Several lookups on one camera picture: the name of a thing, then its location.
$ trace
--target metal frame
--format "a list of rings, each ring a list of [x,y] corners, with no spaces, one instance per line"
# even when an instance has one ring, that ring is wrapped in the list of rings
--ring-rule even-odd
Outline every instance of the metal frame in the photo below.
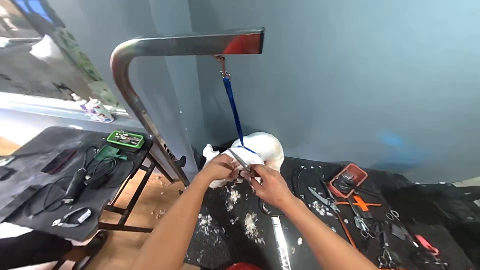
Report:
[[[124,182],[122,188],[120,191],[117,193],[115,198],[112,200],[111,204],[105,206],[105,210],[109,212],[114,212],[117,214],[120,214],[120,220],[117,224],[113,223],[105,223],[105,222],[99,222],[98,223],[98,228],[99,229],[105,229],[105,230],[111,230],[111,231],[125,231],[125,232],[139,232],[139,233],[150,233],[153,229],[152,228],[144,228],[144,227],[135,227],[135,226],[127,226],[125,223],[127,222],[128,217],[130,216],[133,208],[135,207],[135,204],[138,201],[138,198],[140,198],[140,195],[142,194],[145,185],[148,182],[148,179],[152,175],[153,170],[155,167],[161,168],[161,166],[155,161],[154,157],[151,154],[147,154],[147,158],[150,160],[151,164],[149,167],[146,166],[140,166],[139,169],[146,171],[146,174],[138,184],[137,189],[135,190],[135,193],[133,194],[132,198],[130,199],[130,202],[128,203],[127,207],[125,209],[116,207],[114,206],[115,202],[117,201],[118,196],[122,193],[124,187],[127,185],[128,181],[136,174],[135,171],[130,174],[130,177]],[[164,174],[171,182],[171,177],[168,174]]]
[[[110,67],[120,93],[185,185],[189,184],[189,180],[181,168],[184,164],[182,165],[168,150],[165,140],[130,83],[128,75],[130,62],[137,56],[260,54],[263,38],[263,28],[215,34],[190,33],[180,36],[135,38],[121,43],[113,50]]]

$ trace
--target power cord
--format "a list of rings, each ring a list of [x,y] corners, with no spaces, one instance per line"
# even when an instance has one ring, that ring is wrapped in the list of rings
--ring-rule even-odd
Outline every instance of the power cord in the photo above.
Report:
[[[300,174],[302,172],[302,168],[301,167],[296,167],[295,169],[292,170],[292,175],[290,177],[290,181],[291,181],[291,184],[292,184],[292,190],[293,190],[293,195],[295,195],[295,197],[299,198],[300,200],[303,201],[303,203],[307,204],[305,202],[305,198],[302,198],[301,196],[301,193],[300,193],[300,185],[299,185],[299,178],[300,178]],[[278,216],[285,216],[284,213],[281,213],[281,214],[272,214],[269,210],[267,210],[267,208],[265,207],[265,201],[263,201],[261,198],[258,198],[258,208],[260,208],[260,211],[269,216],[269,217],[278,217]]]
[[[95,154],[93,155],[93,157],[90,160],[88,160],[89,152],[90,152],[91,149],[94,149]],[[100,180],[103,177],[108,177],[108,175],[110,173],[115,171],[115,168],[116,168],[117,164],[119,163],[117,157],[105,157],[102,160],[98,161],[97,163],[92,163],[95,160],[95,155],[97,153],[98,153],[98,148],[95,147],[95,146],[90,146],[85,151],[84,162],[83,162],[83,166],[82,166],[81,169],[85,169],[85,175],[89,176],[89,179],[92,178],[92,179]],[[135,163],[131,160],[129,160],[129,161],[132,163],[132,169],[130,170],[130,173],[131,173],[132,170],[135,167]],[[55,186],[60,187],[58,184],[62,180],[69,179],[71,181],[72,177],[73,176],[71,176],[71,175],[70,176],[63,176],[63,177],[57,179],[56,181],[54,181],[53,183],[50,183],[50,184],[44,186],[43,188],[48,188],[48,191],[47,191],[47,194],[45,195],[45,199],[43,201],[43,208],[36,213],[31,213],[29,216],[34,217],[34,216],[37,216],[38,214],[43,213],[43,212],[52,212],[52,211],[55,211],[55,210],[59,209],[63,205],[62,199],[64,197],[64,194],[62,194],[60,197],[54,199],[50,203],[48,203],[51,190]],[[100,186],[107,183],[108,180],[109,179],[107,179],[107,181],[104,181],[100,185],[97,185],[96,188],[100,188]],[[114,188],[114,187],[118,187],[120,185],[121,185],[121,183],[119,185],[115,185],[115,186],[104,186],[104,188]]]

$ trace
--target white bottle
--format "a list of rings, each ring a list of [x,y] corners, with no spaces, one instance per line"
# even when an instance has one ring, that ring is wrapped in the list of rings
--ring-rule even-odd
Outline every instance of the white bottle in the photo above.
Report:
[[[92,120],[98,121],[98,118],[95,116],[95,111],[87,108],[87,106],[86,106],[87,101],[85,99],[82,99],[81,97],[79,97],[75,93],[71,93],[71,96],[72,96],[73,100],[76,101],[77,105],[84,111],[84,113],[86,115],[90,116],[90,118]]]
[[[109,123],[115,120],[110,112],[105,109],[102,102],[98,99],[90,98],[90,101],[87,102],[85,105],[87,109],[93,110],[95,112],[95,116],[98,118],[100,122]]]

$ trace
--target green tray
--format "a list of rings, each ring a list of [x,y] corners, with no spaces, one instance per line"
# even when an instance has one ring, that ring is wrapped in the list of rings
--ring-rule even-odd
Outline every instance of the green tray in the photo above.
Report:
[[[139,138],[140,141],[138,142],[137,145],[129,145],[129,144],[125,144],[125,143],[121,143],[121,142],[117,142],[115,140],[115,136],[117,135],[117,132],[119,132],[119,130],[116,130],[114,132],[112,132],[110,135],[108,135],[107,137],[107,141],[110,142],[110,143],[113,143],[113,144],[118,144],[118,145],[123,145],[123,146],[127,146],[127,147],[131,147],[131,148],[136,148],[136,149],[139,149],[142,147],[142,145],[144,145],[144,142],[145,142],[145,139],[142,135],[138,135],[138,134],[134,134],[134,133],[130,133],[130,132],[127,132],[127,134],[131,137],[136,137],[136,138]]]

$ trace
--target red tray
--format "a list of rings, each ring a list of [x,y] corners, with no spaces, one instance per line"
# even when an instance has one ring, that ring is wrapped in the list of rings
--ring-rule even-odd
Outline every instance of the red tray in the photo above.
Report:
[[[356,186],[361,185],[361,183],[365,181],[365,179],[367,179],[368,174],[366,173],[366,171],[360,169],[360,167],[358,167],[357,165],[350,163],[349,165],[345,166],[345,168],[339,174],[337,174],[330,182],[328,182],[327,187],[335,196],[346,199],[350,197],[350,195],[352,195],[353,189],[351,189],[348,194],[343,194],[333,185],[334,181],[337,180],[345,172],[349,175],[352,175],[352,183]]]

